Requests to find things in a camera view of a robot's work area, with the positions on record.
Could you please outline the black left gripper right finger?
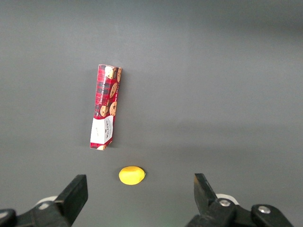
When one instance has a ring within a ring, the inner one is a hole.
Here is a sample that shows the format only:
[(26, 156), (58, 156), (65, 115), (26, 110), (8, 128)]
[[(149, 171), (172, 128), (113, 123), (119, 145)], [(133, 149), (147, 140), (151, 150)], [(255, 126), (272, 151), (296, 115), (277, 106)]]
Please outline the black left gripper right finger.
[(292, 227), (276, 207), (256, 204), (250, 210), (226, 194), (215, 193), (204, 174), (195, 174), (194, 197), (199, 214), (188, 227)]

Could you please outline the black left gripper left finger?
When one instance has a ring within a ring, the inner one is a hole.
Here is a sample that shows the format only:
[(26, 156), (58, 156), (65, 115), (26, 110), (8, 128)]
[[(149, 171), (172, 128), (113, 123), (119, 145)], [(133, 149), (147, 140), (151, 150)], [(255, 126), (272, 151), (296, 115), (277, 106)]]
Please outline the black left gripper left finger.
[(2, 227), (71, 227), (88, 200), (86, 175), (77, 175), (57, 196), (41, 199), (27, 212), (0, 210)]

